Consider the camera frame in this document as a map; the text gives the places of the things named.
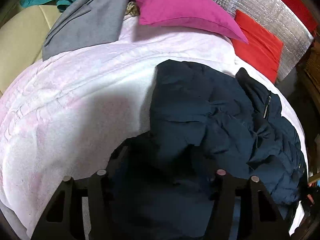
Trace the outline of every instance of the patterned fabric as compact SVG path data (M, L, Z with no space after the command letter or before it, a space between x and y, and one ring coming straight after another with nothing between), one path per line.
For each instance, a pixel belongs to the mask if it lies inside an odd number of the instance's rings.
M136 4L136 2L129 2L127 5L127 9L125 10L125 16L130 15L130 16L139 16L140 11L139 8Z

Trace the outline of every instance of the red pillow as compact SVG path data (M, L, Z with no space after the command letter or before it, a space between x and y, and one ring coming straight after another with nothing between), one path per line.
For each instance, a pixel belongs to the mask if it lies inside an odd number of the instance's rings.
M235 21L249 41L249 44L245 44L231 40L236 55L274 83L283 47L282 41L239 10L236 11Z

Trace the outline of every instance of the beige cushion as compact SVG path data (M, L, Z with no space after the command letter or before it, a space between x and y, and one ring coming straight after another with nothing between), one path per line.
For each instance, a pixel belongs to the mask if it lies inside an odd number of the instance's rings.
M42 58L44 39L59 18L54 5L23 9L0 29L0 91L28 66Z

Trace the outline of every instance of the silver insulation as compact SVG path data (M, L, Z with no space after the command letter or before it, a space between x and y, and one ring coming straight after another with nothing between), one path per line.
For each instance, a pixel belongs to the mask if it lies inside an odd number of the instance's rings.
M278 81L283 80L307 51L313 37L281 0L214 0L232 17L236 9L276 35L283 43Z

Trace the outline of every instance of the zipper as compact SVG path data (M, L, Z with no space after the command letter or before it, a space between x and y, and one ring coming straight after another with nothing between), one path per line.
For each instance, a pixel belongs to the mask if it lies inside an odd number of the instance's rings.
M267 116L267 112L268 112L268 108L269 108L270 102L271 102L271 96L268 97L268 102L266 103L266 107L264 109L263 118L266 118L266 116Z

